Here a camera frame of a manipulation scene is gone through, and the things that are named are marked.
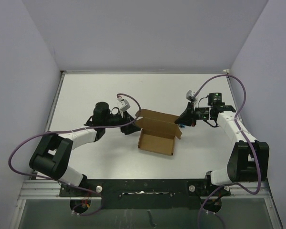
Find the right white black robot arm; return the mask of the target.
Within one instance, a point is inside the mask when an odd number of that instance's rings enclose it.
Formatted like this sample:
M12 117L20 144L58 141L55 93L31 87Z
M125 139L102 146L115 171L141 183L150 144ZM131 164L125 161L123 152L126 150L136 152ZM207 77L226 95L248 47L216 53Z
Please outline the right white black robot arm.
M239 182L261 183L267 178L269 145L260 142L248 132L240 119L236 117L236 110L222 101L221 93L210 93L207 96L207 107L199 107L199 102L193 91L186 94L188 100L184 112L175 123L185 126L196 126L197 121L215 122L213 128L220 127L230 139L233 150L227 166L210 172L210 179L202 183L203 191L213 195L220 185L227 186Z

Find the brown cardboard paper box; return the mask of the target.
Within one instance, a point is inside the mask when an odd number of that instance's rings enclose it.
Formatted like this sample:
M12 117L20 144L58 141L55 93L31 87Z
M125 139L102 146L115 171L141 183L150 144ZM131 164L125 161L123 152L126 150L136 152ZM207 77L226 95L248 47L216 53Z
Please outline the brown cardboard paper box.
M175 123L178 116L148 109L136 114L135 124L141 128L138 141L140 150L167 156L174 155L175 139L181 139L182 132Z

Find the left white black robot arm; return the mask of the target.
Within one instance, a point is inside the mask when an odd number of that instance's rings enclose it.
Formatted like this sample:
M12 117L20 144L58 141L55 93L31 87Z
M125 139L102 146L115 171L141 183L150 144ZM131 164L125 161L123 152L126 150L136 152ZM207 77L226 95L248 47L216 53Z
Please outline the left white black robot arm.
M130 107L128 102L122 100L120 104L126 107L117 107L118 112L113 114L106 102L98 102L83 130L43 136L29 161L30 168L54 180L70 184L70 190L75 195L84 195L88 188L86 175L68 166L72 150L100 140L105 134L105 127L118 126L125 135L141 130L127 112Z

